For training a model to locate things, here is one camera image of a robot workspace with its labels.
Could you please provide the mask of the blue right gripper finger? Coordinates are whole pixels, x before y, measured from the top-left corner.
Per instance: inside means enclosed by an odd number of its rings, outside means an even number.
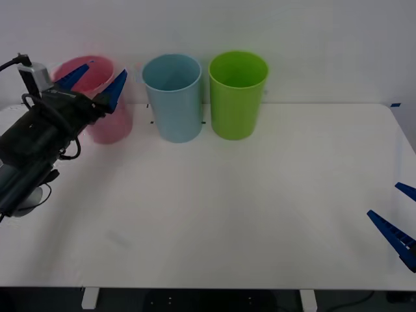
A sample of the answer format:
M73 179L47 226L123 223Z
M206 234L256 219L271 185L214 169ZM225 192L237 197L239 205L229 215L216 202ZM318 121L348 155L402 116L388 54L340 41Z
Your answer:
M416 199L416 188L413 188L409 185L405 185L403 183L397 183L395 185L395 188L400 190L402 193L404 193L409 198Z
M393 247L401 261L415 272L415 239L389 223L373 210L367 212L367 216Z

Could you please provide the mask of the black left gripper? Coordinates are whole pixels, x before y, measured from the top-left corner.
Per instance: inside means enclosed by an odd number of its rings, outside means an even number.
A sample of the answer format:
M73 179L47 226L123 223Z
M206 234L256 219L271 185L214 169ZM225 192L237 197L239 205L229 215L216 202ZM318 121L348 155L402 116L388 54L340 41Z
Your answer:
M124 89L127 70L123 70L113 82L93 99L71 90L89 70L87 64L74 69L57 81L60 88L50 88L41 93L42 101L55 109L74 132L82 132L106 114L112 114Z

